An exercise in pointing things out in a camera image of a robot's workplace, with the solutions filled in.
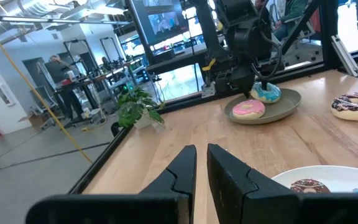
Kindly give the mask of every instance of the chocolate donut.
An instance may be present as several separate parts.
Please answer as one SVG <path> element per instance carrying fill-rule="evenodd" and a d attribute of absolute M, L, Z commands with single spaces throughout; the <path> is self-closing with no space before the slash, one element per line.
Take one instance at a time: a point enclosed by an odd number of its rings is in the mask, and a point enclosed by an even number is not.
<path fill-rule="evenodd" d="M 323 183 L 313 179 L 298 180 L 291 184 L 290 189 L 298 193 L 330 193 Z"/>
<path fill-rule="evenodd" d="M 331 111 L 342 119 L 358 121 L 358 93 L 345 94 L 335 98 Z"/>

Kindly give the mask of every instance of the wooden table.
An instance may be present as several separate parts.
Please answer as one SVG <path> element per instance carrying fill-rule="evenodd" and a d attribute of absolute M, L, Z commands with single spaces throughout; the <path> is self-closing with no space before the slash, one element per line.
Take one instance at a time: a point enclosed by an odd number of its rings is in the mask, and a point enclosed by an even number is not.
<path fill-rule="evenodd" d="M 358 167 L 358 122 L 335 118 L 334 97 L 358 91 L 358 78 L 324 72 L 279 84 L 297 90 L 302 102 L 289 117 L 246 126 L 223 109 L 233 97 L 165 114 L 165 128 L 132 129 L 84 194 L 136 194 L 156 178 L 184 145 L 197 148 L 195 223 L 218 223 L 208 185 L 207 143 L 216 143 L 268 177 L 297 167 Z"/>

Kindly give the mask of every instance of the white plate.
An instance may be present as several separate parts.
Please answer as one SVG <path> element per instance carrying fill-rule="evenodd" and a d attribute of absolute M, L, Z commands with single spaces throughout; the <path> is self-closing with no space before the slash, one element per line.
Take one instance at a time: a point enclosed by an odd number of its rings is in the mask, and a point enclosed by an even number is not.
<path fill-rule="evenodd" d="M 320 181 L 331 192 L 352 192 L 358 188 L 358 168 L 344 166 L 309 166 L 278 174 L 272 178 L 290 188 L 291 184 L 302 179 Z"/>

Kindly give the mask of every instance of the gray plate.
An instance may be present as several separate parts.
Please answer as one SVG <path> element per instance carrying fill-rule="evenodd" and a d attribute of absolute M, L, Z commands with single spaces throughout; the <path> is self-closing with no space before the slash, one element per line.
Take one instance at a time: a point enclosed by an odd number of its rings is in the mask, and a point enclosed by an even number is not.
<path fill-rule="evenodd" d="M 226 116 L 239 124 L 267 124 L 273 121 L 278 121 L 285 118 L 286 116 L 292 114 L 295 109 L 301 103 L 301 95 L 295 90 L 281 89 L 282 95 L 281 99 L 277 103 L 267 104 L 265 103 L 265 114 L 258 119 L 237 119 L 233 117 L 232 111 L 233 107 L 237 104 L 247 100 L 247 98 L 242 95 L 236 99 L 230 101 L 224 108 L 224 113 Z"/>

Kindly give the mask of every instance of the potted plant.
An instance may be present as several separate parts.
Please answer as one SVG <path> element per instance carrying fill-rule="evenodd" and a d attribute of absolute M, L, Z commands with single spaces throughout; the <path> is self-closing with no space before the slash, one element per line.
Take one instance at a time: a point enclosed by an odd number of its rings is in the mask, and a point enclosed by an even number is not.
<path fill-rule="evenodd" d="M 142 129 L 151 125 L 152 121 L 164 123 L 156 106 L 151 95 L 140 88 L 121 95 L 118 99 L 118 124 L 125 128 L 134 124 L 137 129 Z"/>

